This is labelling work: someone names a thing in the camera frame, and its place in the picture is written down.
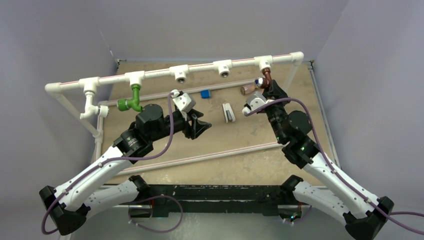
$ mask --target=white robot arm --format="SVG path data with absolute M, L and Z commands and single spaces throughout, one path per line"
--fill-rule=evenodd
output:
M 172 112 L 171 98 L 176 111 Z M 183 132 L 186 138 L 196 139 L 212 125 L 200 121 L 203 113 L 193 107 L 195 100 L 182 91 L 173 90 L 168 96 L 169 115 L 164 117 L 159 105 L 149 104 L 137 114 L 129 129 L 89 167 L 56 188 L 46 186 L 39 194 L 47 209 L 43 226 L 51 216 L 61 235 L 74 232 L 95 214 L 113 206 L 145 198 L 146 186 L 141 177 L 130 177 L 120 185 L 97 191 L 120 171 L 138 160 L 154 159 L 170 146 L 172 135 Z M 159 154 L 144 157 L 153 150 L 153 142 L 170 136 L 166 148 Z M 43 233 L 51 232 L 42 229 Z
M 331 193 L 311 186 L 300 177 L 291 176 L 288 192 L 302 203 L 314 206 L 342 223 L 355 239 L 371 240 L 387 221 L 380 211 L 389 214 L 394 206 L 388 197 L 377 197 L 360 186 L 334 164 L 325 154 L 313 128 L 306 106 L 297 99 L 290 98 L 277 85 L 275 80 L 261 77 L 256 80 L 263 93 L 254 92 L 246 100 L 242 112 L 245 116 L 265 113 L 275 137 L 283 147 L 286 158 L 320 180 Z M 284 105 L 298 102 L 305 112 L 287 113 Z M 316 143 L 308 137 L 313 131 Z

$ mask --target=pvc tee fitting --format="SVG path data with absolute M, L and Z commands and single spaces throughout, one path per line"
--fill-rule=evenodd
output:
M 116 103 L 119 111 L 124 112 L 130 109 L 133 109 L 136 112 L 143 111 L 143 107 L 140 106 L 140 88 L 138 84 L 133 84 L 132 89 L 132 98 L 131 99 L 119 99 Z

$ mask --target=black base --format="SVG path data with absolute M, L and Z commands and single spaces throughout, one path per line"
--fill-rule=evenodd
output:
M 279 185 L 162 185 L 152 184 L 150 195 L 167 195 L 179 201 L 185 213 L 256 213 L 264 216 L 284 215 L 281 205 L 298 205 Z M 178 205 L 167 198 L 154 200 L 153 217 L 179 213 Z M 147 217 L 140 211 L 133 217 Z

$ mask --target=gray wall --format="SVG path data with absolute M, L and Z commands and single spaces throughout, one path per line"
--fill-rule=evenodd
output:
M 348 0 L 91 0 L 116 58 L 202 60 L 303 51 L 315 59 Z
M 90 162 L 93 138 L 44 91 L 47 83 L 114 72 L 89 16 L 80 0 L 0 2 L 1 239 L 57 239 L 40 231 L 45 210 L 38 191 Z M 108 91 L 101 89 L 99 99 Z M 83 107 L 80 99 L 74 102 Z
M 421 212 L 423 24 L 423 1 L 351 0 L 315 62 L 343 169 L 377 195 Z M 423 229 L 422 219 L 408 222 Z M 391 223 L 383 230 L 381 238 L 422 239 Z

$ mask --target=wooden table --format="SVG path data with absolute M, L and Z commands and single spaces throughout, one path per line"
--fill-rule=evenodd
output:
M 187 63 L 121 63 L 117 74 L 133 71 L 150 71 L 164 69 Z M 283 85 L 289 65 L 274 65 L 271 75 L 280 86 Z M 221 78 L 216 72 L 197 72 L 189 74 L 184 84 L 175 82 L 173 77 L 149 79 L 142 82 L 140 95 L 168 92 L 173 89 L 209 86 L 225 82 L 235 82 L 259 77 L 258 67 L 234 68 L 227 78 Z M 313 82 L 306 65 L 302 65 L 293 83 L 287 91 L 288 95 L 303 101 L 312 114 L 312 119 L 317 127 L 319 139 L 327 154 L 332 157 L 329 140 L 321 115 Z M 129 98 L 132 91 L 128 83 L 117 83 L 113 86 L 111 100 Z M 200 93 L 193 93 L 196 100 L 194 109 L 204 113 L 202 121 L 212 123 L 212 128 L 204 132 L 198 139 L 190 140 L 179 132 L 174 135 L 169 150 L 160 158 L 139 161 L 134 166 L 165 162 L 170 160 L 210 154 L 242 147 L 275 142 L 275 136 L 265 114 L 243 116 L 241 110 L 246 103 L 247 96 L 240 93 L 240 87 L 231 87 L 212 90 L 210 99 L 202 99 Z M 155 103 L 163 108 L 164 115 L 168 115 L 166 98 L 144 101 L 141 104 Z M 222 104 L 230 103 L 235 113 L 236 121 L 226 123 Z M 286 105 L 287 112 L 302 110 L 302 107 L 292 102 Z M 120 112 L 111 106 L 109 116 L 104 119 L 104 142 L 102 153 L 128 129 L 135 120 L 137 112 L 133 110 Z M 154 151 L 148 156 L 160 152 L 167 143 L 168 138 L 163 138 L 153 144 Z M 147 183 L 150 184 L 208 184 L 208 185 L 280 185 L 290 175 L 302 177 L 313 185 L 322 185 L 317 179 L 291 164 L 281 152 L 281 148 L 261 150 L 252 153 L 217 158 L 181 166 L 140 172 Z M 108 184 L 119 184 L 128 179 L 130 175 L 116 176 Z

